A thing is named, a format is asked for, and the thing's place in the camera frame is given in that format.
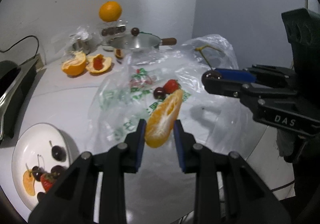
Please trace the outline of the strawberry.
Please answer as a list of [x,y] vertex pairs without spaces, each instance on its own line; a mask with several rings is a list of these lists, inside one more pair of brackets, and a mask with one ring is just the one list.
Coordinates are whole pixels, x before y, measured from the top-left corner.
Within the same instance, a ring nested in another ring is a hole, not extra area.
[[52,188],[52,186],[55,184],[56,179],[53,174],[44,173],[40,177],[40,182],[44,188],[44,191],[48,192]]
[[168,80],[163,86],[167,94],[172,94],[174,91],[180,89],[180,84],[175,79]]

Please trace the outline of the tangerine segment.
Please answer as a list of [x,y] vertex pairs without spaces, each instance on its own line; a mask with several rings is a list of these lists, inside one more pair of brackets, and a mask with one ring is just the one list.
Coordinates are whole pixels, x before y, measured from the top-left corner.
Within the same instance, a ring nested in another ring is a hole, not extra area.
[[151,148],[162,146],[169,138],[183,101],[183,90],[170,94],[151,113],[145,128],[145,142]]
[[29,196],[35,196],[35,178],[31,170],[26,170],[23,174],[23,187]]

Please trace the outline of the clear plastic bag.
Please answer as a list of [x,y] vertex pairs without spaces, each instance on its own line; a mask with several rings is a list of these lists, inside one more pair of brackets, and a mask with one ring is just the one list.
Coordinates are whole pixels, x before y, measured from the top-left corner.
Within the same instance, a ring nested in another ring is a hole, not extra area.
[[235,95],[209,94],[201,81],[207,70],[236,69],[232,45],[220,35],[191,39],[174,49],[127,52],[124,66],[107,76],[89,109],[86,147],[106,150],[124,140],[138,122],[148,122],[146,141],[161,146],[179,119],[196,140],[216,152],[255,146],[254,124]]

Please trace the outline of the white round plate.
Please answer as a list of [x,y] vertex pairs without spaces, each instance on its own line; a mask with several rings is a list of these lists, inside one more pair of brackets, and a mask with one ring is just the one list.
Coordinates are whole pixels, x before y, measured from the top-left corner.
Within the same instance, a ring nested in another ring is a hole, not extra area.
[[[65,153],[65,158],[61,161],[52,156],[54,146],[61,147]],[[25,130],[14,148],[11,172],[15,189],[29,210],[33,210],[38,204],[37,194],[46,191],[39,178],[35,179],[27,174],[36,166],[49,173],[56,165],[68,168],[70,162],[66,140],[53,125],[39,123]]]

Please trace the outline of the steel pot with lid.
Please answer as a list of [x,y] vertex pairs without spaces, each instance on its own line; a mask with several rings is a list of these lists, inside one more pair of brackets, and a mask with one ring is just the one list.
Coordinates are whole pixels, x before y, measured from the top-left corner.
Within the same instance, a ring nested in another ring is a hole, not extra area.
[[160,46],[173,46],[177,44],[177,39],[160,38],[152,33],[142,32],[139,28],[132,28],[128,33],[108,36],[106,44],[115,50],[121,50],[126,55],[158,50]]

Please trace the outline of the induction cooker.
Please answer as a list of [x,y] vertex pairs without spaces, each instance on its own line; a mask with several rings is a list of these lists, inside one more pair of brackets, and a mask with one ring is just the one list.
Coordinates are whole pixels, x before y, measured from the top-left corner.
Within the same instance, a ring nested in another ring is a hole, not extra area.
[[1,140],[12,138],[21,106],[36,76],[38,58],[18,65],[20,72],[6,91],[1,91]]

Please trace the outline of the glass container with fruit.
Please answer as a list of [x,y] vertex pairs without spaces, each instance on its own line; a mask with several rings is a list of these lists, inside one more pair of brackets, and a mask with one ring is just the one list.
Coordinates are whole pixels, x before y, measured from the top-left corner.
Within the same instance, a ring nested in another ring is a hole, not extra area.
[[109,41],[124,35],[127,31],[127,21],[116,20],[115,22],[102,22],[98,24],[101,47],[104,51],[112,52],[113,48]]

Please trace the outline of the orange peel with strawberry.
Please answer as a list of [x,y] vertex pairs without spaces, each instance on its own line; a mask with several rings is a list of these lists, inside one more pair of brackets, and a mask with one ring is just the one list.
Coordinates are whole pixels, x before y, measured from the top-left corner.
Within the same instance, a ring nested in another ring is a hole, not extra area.
[[102,74],[107,72],[112,66],[112,58],[102,54],[87,56],[86,70],[91,74]]

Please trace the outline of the peeled orange half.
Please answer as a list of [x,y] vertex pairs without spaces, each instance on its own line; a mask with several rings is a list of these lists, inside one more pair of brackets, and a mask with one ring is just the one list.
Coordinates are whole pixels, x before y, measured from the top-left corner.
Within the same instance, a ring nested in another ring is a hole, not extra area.
[[74,57],[70,60],[65,61],[61,70],[68,76],[79,76],[86,69],[86,54],[83,51],[73,52]]

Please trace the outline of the whole orange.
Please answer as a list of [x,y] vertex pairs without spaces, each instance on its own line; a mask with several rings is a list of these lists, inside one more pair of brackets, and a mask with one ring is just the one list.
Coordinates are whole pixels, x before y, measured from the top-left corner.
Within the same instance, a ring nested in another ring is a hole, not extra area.
[[121,5],[114,1],[104,3],[99,9],[99,17],[104,22],[117,21],[121,17],[121,14]]

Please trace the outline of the black wok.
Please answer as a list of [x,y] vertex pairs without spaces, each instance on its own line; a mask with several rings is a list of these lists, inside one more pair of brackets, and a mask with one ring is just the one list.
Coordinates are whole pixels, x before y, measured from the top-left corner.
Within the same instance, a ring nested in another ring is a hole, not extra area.
[[1,91],[6,91],[20,72],[20,67],[13,61],[1,61],[0,85]]

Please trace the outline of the bagged steel cups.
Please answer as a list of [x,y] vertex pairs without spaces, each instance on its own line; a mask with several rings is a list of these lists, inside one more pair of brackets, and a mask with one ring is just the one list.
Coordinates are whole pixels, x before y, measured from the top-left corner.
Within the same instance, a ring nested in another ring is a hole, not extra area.
[[53,36],[51,43],[57,54],[67,54],[74,51],[90,52],[93,32],[87,25],[69,28]]

